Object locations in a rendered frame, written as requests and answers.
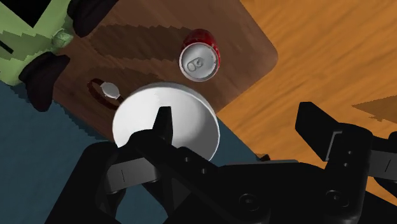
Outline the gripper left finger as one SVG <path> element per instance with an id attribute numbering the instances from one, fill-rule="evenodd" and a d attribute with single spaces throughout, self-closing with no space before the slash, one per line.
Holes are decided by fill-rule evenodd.
<path id="1" fill-rule="evenodd" d="M 192 150 L 171 145 L 170 107 L 158 110 L 154 127 L 132 134 L 125 146 L 88 146 L 81 154 L 45 224 L 121 224 L 116 212 L 124 192 L 106 193 L 108 170 L 119 158 L 140 156 L 160 173 L 146 185 L 168 212 L 163 224 L 237 224 L 225 194 L 211 182 L 218 168 Z"/>

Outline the white bowl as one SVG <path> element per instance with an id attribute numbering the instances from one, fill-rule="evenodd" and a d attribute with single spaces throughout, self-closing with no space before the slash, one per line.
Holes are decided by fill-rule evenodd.
<path id="1" fill-rule="evenodd" d="M 172 111 L 172 145 L 185 146 L 211 160 L 220 141 L 216 114 L 202 95 L 178 83 L 151 83 L 132 92 L 113 118 L 112 133 L 116 145 L 125 145 L 137 131 L 151 129 L 162 106 L 169 106 Z"/>

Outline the brown wooden table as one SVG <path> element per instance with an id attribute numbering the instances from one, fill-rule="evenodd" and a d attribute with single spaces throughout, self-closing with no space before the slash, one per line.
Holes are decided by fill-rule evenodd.
<path id="1" fill-rule="evenodd" d="M 202 83 L 178 66 L 183 40 L 198 28 L 215 37 L 221 55 L 215 77 Z M 63 53 L 71 60 L 55 84 L 55 100 L 107 138 L 114 113 L 89 93 L 94 78 L 114 83 L 122 95 L 156 81 L 181 83 L 219 111 L 277 63 L 276 49 L 240 0 L 119 0 L 96 30 Z"/>

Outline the red drink can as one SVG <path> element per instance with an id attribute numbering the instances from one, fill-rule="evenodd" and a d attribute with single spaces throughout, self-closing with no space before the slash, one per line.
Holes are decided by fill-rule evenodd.
<path id="1" fill-rule="evenodd" d="M 203 82 L 219 70 L 221 56 L 214 36 L 205 29 L 195 29 L 183 41 L 179 68 L 189 80 Z"/>

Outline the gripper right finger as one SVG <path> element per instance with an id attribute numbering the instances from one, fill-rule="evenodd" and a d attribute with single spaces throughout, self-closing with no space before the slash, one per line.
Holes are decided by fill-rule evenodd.
<path id="1" fill-rule="evenodd" d="M 301 102 L 295 130 L 324 162 L 324 224 L 397 224 L 397 206 L 366 191 L 369 177 L 397 196 L 397 134 L 384 139 Z"/>

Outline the dark blue rug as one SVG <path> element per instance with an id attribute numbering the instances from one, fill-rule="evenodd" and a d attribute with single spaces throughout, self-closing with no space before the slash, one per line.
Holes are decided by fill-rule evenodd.
<path id="1" fill-rule="evenodd" d="M 219 121 L 216 165 L 257 162 L 256 155 Z M 0 82 L 0 224 L 43 224 L 81 152 L 105 140 L 56 102 L 44 113 L 23 85 Z M 141 186 L 127 190 L 117 212 L 122 224 L 162 224 L 167 215 Z"/>

